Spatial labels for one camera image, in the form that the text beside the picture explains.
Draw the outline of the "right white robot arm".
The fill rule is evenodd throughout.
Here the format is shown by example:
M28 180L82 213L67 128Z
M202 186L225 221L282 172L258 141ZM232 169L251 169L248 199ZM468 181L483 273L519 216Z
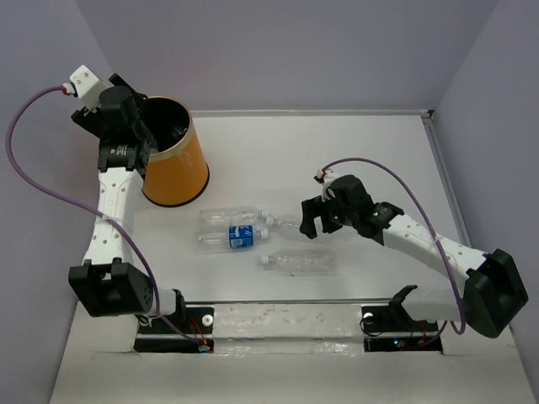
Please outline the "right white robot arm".
M483 252L443 237L396 205L374 201L353 175L327 170L314 179L322 191L302 201L301 234L314 239L319 231L332 234L350 227L449 279L456 314L434 309L424 319L460 321L486 338L497 338L528 302L515 260L506 251Z

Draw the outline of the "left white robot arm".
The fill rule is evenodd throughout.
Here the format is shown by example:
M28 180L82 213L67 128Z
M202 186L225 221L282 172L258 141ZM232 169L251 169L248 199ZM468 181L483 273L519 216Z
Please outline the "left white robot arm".
M157 287L151 270L133 263L141 253L132 240L136 196L157 150L142 120L147 96L117 75L104 82L86 66L70 81L83 103L72 120L99 139L99 202L88 250L82 264L70 268L68 282L92 317L157 318L164 330L177 332L186 323L181 292Z

